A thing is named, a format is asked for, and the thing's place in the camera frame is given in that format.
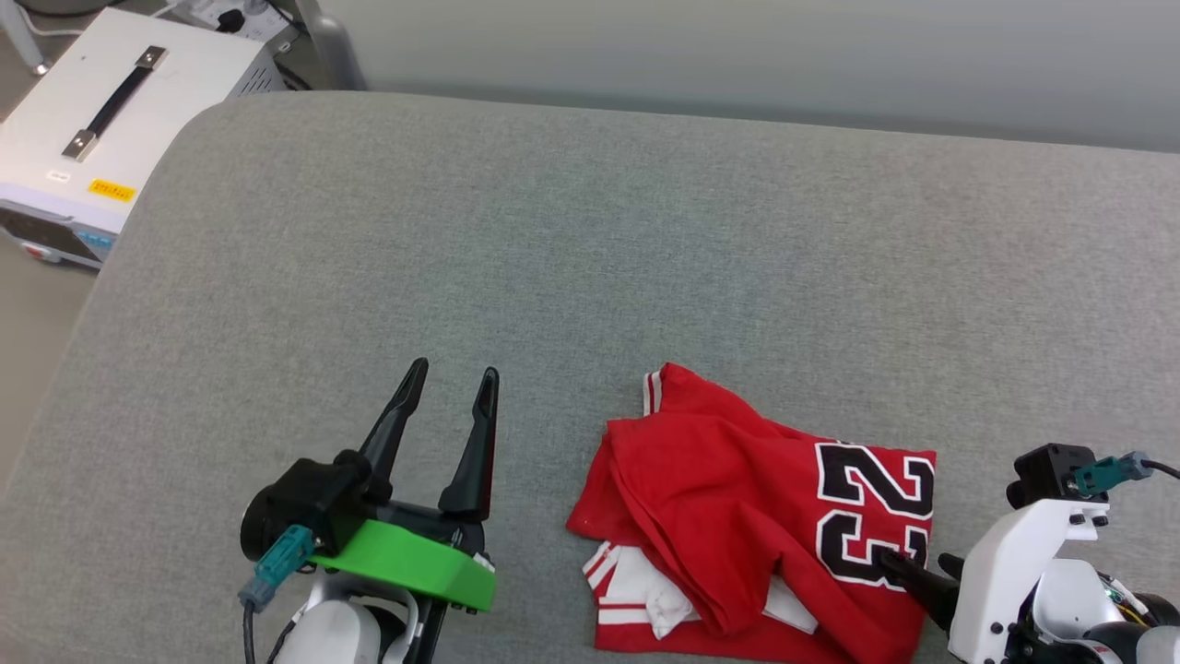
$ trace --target wall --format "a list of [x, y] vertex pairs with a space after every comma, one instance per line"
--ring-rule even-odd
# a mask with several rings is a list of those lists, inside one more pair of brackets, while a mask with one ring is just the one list
[[319, 6], [375, 90], [1180, 150], [1174, 1]]

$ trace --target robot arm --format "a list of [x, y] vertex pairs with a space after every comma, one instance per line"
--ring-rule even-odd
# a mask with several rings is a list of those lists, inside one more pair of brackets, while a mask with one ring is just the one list
[[1135, 598], [1088, 563], [1056, 558], [1067, 540], [1096, 540], [1109, 522], [1107, 489], [1149, 476], [1153, 466], [1161, 468], [1142, 453], [1097, 462], [1087, 448], [1045, 446], [1015, 464], [1020, 480], [1008, 499], [1016, 512], [966, 560], [938, 558], [950, 578], [892, 552], [880, 564], [968, 664], [1180, 664], [1175, 607]]
[[[428, 363], [414, 361], [359, 451], [330, 465], [301, 459], [255, 497], [242, 518], [242, 552], [257, 561], [238, 597], [247, 624], [283, 579], [316, 566], [303, 609], [268, 662], [425, 663], [450, 607], [487, 611], [496, 574], [484, 551], [491, 512], [499, 374], [484, 373], [471, 435], [438, 508], [391, 500], [389, 474], [406, 423], [421, 397]], [[406, 607], [405, 619], [362, 605], [376, 598]], [[253, 662], [253, 644], [247, 645]]]

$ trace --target black handle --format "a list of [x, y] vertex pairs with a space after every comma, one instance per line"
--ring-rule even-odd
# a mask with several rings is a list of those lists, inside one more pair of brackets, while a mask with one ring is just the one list
[[119, 114], [119, 111], [127, 104], [127, 100], [136, 93], [136, 90], [143, 85], [148, 75], [156, 71], [156, 67], [159, 66], [166, 54], [168, 50], [163, 46], [149, 46], [143, 55], [139, 55], [139, 59], [136, 60], [136, 67], [131, 70], [127, 78], [123, 79], [123, 83], [114, 88], [114, 93], [98, 110], [94, 119], [90, 120], [86, 129], [74, 133], [66, 149], [61, 151], [61, 155], [79, 162], [85, 159], [86, 155], [94, 149], [98, 138], [114, 121], [114, 117]]

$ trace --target cloth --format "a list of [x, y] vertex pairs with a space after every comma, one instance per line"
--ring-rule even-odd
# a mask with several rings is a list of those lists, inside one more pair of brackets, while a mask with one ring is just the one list
[[[700, 620], [688, 597], [648, 560], [640, 547], [603, 543], [582, 566], [590, 589], [597, 592], [599, 624], [648, 624], [657, 639], [684, 620]], [[762, 614], [814, 633], [817, 622], [779, 577], [771, 578]]]
[[[785, 427], [675, 364], [645, 377], [644, 415], [608, 423], [566, 527], [641, 550], [700, 620], [687, 622], [658, 579], [635, 580], [635, 563], [591, 559], [598, 647], [808, 664], [912, 658], [924, 612], [876, 560], [893, 550], [925, 564], [935, 453]], [[598, 557], [612, 552], [608, 544]], [[814, 633], [766, 616], [775, 576], [814, 617]]]

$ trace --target gray couch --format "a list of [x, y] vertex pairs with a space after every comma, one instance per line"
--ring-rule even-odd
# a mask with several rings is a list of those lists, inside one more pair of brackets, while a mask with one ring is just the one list
[[[431, 502], [503, 377], [493, 612], [438, 662], [592, 650], [563, 528], [608, 419], [684, 364], [791, 426], [939, 453], [933, 551], [1048, 442], [1180, 461], [1180, 156], [502, 105], [268, 94], [177, 138], [98, 277], [0, 511], [0, 659], [229, 662], [247, 501], [431, 380]], [[1071, 547], [1180, 599], [1180, 485]], [[260, 650], [302, 601], [284, 586]], [[927, 633], [920, 663], [949, 662]]]

